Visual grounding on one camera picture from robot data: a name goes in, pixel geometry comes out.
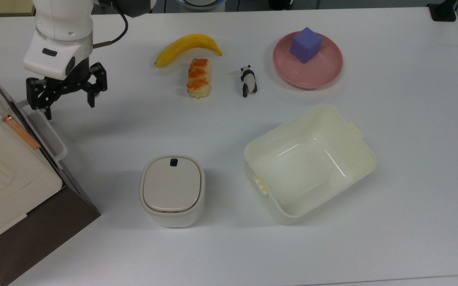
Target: panda figurine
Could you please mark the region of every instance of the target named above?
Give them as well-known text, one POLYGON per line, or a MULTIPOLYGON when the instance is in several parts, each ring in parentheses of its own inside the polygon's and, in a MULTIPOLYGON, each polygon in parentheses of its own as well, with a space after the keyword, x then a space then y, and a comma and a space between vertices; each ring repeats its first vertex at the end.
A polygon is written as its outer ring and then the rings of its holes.
POLYGON ((258 91, 256 75, 250 70, 250 65, 241 68, 241 81, 243 81, 243 97, 247 97, 249 92, 256 93, 258 91))

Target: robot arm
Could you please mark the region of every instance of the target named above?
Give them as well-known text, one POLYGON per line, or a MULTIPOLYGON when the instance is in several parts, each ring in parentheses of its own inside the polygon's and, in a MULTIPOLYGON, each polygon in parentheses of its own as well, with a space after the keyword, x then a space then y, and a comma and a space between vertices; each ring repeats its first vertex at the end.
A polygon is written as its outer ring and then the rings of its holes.
MULTIPOLYGON (((33 0, 36 31, 24 57, 24 67, 45 78, 26 80, 27 101, 32 109, 43 109, 48 119, 51 119, 50 106, 63 94, 82 89, 87 93, 87 102, 94 107, 96 96, 107 90, 104 67, 100 63, 89 66, 89 55, 93 51, 93 1, 33 0), (95 76, 96 83, 89 82, 91 76, 95 76)), ((116 8, 123 18, 148 13, 155 3, 156 0, 97 2, 103 7, 116 8)))
MULTIPOLYGON (((156 0, 100 0, 131 17, 149 12, 156 0)), ((64 80, 93 51, 93 0, 33 0, 36 31, 24 67, 45 77, 64 80)))

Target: gray floor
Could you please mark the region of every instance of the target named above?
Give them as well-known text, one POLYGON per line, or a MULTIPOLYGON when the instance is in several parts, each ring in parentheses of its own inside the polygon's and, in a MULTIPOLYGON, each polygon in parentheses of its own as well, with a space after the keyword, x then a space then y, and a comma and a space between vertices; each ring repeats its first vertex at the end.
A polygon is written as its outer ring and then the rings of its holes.
MULTIPOLYGON (((227 0, 226 12, 267 11, 268 0, 227 0)), ((438 4, 442 0, 294 0, 292 10, 316 9, 354 9, 354 8, 387 8, 387 7, 425 7, 428 3, 438 4)), ((177 0, 157 0, 153 13, 179 13, 177 0)), ((95 7, 94 14, 113 14, 110 9, 95 7)))

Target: banana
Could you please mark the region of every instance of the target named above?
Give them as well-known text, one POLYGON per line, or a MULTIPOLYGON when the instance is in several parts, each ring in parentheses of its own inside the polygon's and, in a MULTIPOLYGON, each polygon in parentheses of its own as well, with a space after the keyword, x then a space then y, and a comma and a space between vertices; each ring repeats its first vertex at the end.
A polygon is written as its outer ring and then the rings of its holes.
POLYGON ((207 48, 215 51, 219 56, 222 56, 222 51, 217 47, 217 43, 210 36, 204 34, 192 34, 175 40, 171 45, 167 46, 157 57, 155 66, 161 68, 169 64, 182 52, 192 48, 207 48))

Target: sponge cube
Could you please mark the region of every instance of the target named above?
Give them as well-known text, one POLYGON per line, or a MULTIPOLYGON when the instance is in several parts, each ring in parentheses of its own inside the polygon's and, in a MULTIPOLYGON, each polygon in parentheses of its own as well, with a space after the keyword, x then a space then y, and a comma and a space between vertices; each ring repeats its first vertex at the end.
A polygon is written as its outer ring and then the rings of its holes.
POLYGON ((311 29, 305 28, 293 38, 289 52, 305 64, 318 54, 322 43, 323 38, 321 36, 311 29))

